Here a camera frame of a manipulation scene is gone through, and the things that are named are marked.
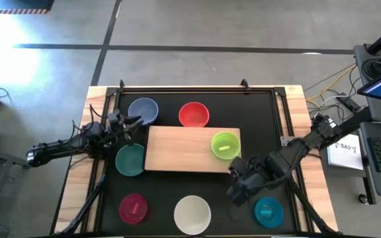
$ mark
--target paper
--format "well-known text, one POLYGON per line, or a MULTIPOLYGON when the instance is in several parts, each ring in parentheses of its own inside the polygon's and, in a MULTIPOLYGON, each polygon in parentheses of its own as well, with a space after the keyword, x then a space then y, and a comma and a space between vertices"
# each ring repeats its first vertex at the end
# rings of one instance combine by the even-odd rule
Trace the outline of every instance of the paper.
POLYGON ((363 170, 360 142, 356 135, 347 135, 327 148, 329 165, 363 170))

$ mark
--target black clamp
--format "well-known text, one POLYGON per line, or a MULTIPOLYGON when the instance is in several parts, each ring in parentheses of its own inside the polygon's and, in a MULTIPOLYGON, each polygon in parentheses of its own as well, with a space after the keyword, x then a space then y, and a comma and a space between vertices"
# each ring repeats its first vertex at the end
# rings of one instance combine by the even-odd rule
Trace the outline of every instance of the black clamp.
POLYGON ((245 91, 248 92, 251 90, 251 87, 248 85, 248 81, 246 81, 246 79, 242 79, 241 85, 245 86, 245 91))

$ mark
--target wooden cutting board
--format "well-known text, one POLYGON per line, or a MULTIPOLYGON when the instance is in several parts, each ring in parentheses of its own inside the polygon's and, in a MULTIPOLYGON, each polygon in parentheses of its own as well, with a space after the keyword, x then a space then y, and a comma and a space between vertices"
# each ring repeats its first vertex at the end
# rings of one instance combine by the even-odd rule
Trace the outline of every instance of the wooden cutting board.
POLYGON ((232 160, 219 159, 211 150, 212 138, 219 132, 231 132, 240 140, 239 128, 151 126, 144 169, 228 173, 232 160))

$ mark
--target lime green bowl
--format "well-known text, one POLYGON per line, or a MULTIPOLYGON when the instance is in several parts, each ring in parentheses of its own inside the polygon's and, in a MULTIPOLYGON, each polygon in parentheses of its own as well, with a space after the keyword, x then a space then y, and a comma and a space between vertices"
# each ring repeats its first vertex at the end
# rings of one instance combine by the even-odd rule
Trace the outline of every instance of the lime green bowl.
POLYGON ((233 133, 220 132, 212 138, 211 149, 220 159, 234 159, 241 151, 241 143, 233 133))

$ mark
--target desk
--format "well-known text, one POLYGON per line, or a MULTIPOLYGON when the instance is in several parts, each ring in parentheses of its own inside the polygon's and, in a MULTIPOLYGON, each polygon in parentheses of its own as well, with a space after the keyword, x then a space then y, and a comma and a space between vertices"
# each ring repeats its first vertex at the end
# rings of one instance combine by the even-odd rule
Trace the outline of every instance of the desk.
MULTIPOLYGON (((143 86, 144 88, 155 88, 154 86, 143 86)), ((305 102, 304 92, 300 85, 268 85, 268 86, 251 86, 251 87, 284 87, 286 90, 286 98, 290 111, 290 119, 292 121, 294 134, 298 137, 303 137, 310 132, 310 117, 308 115, 308 109, 305 102)), ((104 107, 105 93, 107 87, 89 87, 87 93, 87 99, 83 110, 81 119, 81 126, 91 121, 91 115, 89 112, 89 105, 92 104, 93 108, 101 114, 104 107)), ((110 101, 109 112, 112 111, 114 106, 114 99, 110 101)), ((286 118, 284 116, 284 109, 282 103, 278 101, 278 109, 280 112, 281 124, 284 130, 284 135, 288 135, 286 126, 286 118)), ((83 158, 84 155, 76 155, 72 157, 71 163, 83 158)), ((69 222, 76 216, 83 203, 86 200, 87 189, 89 185, 89 178, 91 174, 93 161, 91 159, 85 159, 82 162, 72 167, 65 180, 65 186, 60 197, 60 207, 58 213, 56 213, 56 223, 54 231, 61 231, 69 222)), ((102 170, 101 166, 103 161, 100 161, 99 170, 102 170)), ((301 168, 304 175, 304 181, 306 186, 306 192, 308 200, 312 206, 316 209, 318 214, 332 229, 337 230, 337 224, 335 220, 335 214, 331 205, 329 191, 327 189, 321 161, 317 157, 307 156, 301 162, 301 168)), ((94 202, 93 207, 90 210, 90 216, 88 220, 88 231, 93 230, 93 224, 95 222, 95 210, 97 201, 94 202)), ((302 206, 298 206, 298 215, 300 217, 301 228, 306 231, 306 223, 304 218, 304 212, 302 206)))

